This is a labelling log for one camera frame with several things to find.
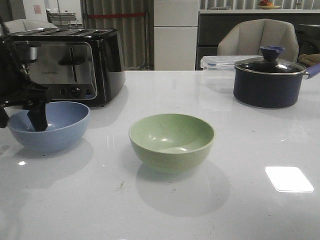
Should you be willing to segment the black gripper finger in bowl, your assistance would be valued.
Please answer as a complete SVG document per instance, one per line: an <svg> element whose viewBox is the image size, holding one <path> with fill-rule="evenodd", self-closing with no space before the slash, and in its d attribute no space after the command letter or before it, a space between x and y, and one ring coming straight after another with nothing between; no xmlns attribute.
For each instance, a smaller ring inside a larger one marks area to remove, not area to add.
<svg viewBox="0 0 320 240"><path fill-rule="evenodd" d="M43 132L47 129L46 103L43 100L33 102L28 107L27 116L36 132Z"/></svg>

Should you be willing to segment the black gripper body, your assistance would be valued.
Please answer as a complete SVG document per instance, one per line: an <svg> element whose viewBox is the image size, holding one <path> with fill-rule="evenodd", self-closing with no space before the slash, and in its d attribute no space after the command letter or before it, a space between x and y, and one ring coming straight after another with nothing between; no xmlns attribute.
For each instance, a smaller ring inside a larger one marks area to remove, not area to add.
<svg viewBox="0 0 320 240"><path fill-rule="evenodd" d="M22 106L28 110L32 103L50 102L49 88L31 81L9 36L0 36L0 126L9 122L6 107Z"/></svg>

